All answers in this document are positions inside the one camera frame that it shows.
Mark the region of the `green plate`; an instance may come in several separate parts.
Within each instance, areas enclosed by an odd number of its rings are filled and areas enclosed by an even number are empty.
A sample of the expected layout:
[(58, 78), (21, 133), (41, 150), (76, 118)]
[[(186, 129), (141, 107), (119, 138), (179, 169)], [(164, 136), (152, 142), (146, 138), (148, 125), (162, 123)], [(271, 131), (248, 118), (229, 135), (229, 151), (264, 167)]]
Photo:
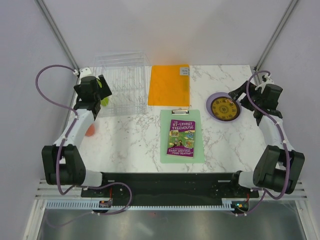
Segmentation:
[[(102, 88), (103, 86), (102, 86), (102, 83), (100, 82), (99, 79), (97, 79), (97, 82), (98, 82), (99, 87)], [(100, 101), (100, 105), (103, 106), (103, 107), (106, 107), (108, 104), (109, 104), (109, 98), (108, 97), (105, 97), (104, 99), (102, 99)]]

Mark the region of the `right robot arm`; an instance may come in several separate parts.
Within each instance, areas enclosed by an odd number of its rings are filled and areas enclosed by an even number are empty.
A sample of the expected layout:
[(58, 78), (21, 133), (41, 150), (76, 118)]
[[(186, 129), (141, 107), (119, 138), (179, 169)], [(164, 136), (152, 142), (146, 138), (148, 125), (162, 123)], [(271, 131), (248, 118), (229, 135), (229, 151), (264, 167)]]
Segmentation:
[(285, 134), (283, 116), (277, 109), (282, 91), (280, 86), (272, 83), (256, 86), (247, 80), (229, 92), (232, 100), (245, 95), (239, 102), (242, 107), (253, 112), (266, 144), (254, 171), (238, 171), (238, 179), (229, 184), (229, 191), (235, 197), (242, 196), (251, 187), (278, 193), (284, 191), (288, 195), (296, 188), (305, 156), (295, 151)]

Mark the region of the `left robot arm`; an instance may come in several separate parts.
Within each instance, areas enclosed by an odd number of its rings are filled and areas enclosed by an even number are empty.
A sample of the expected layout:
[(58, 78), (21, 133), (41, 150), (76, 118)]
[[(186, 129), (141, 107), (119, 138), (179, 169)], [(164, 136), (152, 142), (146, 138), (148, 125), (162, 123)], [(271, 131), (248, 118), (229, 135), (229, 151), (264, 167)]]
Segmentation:
[(89, 127), (95, 122), (101, 101), (112, 95), (103, 75), (91, 73), (74, 86), (77, 101), (71, 109), (75, 117), (53, 145), (46, 145), (41, 151), (46, 182), (49, 185), (74, 185), (92, 187), (99, 197), (106, 196), (110, 185), (103, 180), (103, 174), (87, 170), (79, 147)]

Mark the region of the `orange and white mug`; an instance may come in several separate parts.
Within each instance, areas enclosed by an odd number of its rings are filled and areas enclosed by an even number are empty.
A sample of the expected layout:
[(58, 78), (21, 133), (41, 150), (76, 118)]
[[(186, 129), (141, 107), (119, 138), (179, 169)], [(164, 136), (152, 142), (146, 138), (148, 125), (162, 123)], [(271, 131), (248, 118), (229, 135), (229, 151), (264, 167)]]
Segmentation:
[(87, 129), (86, 133), (85, 133), (85, 136), (86, 137), (92, 137), (96, 132), (96, 128), (95, 128), (95, 124), (91, 124), (89, 126), (89, 128)]

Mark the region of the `orange folder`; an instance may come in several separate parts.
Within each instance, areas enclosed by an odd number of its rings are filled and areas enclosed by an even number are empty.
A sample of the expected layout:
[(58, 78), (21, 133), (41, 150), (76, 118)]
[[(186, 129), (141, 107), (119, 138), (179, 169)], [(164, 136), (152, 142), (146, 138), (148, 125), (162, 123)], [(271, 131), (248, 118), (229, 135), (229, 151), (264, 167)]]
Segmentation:
[(190, 66), (188, 64), (152, 66), (148, 105), (189, 107)]

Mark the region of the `purple treehouse book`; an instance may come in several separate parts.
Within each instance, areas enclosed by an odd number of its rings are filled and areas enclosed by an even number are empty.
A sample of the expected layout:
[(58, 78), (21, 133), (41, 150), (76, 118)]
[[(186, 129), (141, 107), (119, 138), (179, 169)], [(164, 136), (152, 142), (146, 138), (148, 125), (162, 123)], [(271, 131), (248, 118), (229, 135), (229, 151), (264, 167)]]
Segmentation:
[(169, 156), (193, 158), (195, 154), (196, 122), (172, 119), (166, 154)]

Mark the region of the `mint green clipboard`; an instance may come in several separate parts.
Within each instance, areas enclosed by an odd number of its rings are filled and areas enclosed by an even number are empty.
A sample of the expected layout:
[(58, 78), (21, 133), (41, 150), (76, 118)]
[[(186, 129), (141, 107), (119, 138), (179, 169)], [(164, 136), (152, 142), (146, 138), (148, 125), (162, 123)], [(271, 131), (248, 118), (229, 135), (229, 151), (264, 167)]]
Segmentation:
[(198, 109), (160, 111), (160, 162), (162, 164), (205, 162), (201, 116)]

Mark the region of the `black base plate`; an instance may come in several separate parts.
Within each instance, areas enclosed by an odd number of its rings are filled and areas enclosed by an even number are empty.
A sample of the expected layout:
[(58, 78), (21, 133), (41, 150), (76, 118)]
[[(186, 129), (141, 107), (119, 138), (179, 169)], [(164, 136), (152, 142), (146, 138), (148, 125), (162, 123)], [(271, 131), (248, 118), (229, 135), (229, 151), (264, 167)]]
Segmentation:
[(82, 190), (83, 198), (112, 197), (117, 204), (214, 204), (226, 199), (258, 199), (256, 191), (238, 185), (234, 173), (106, 173), (104, 189)]

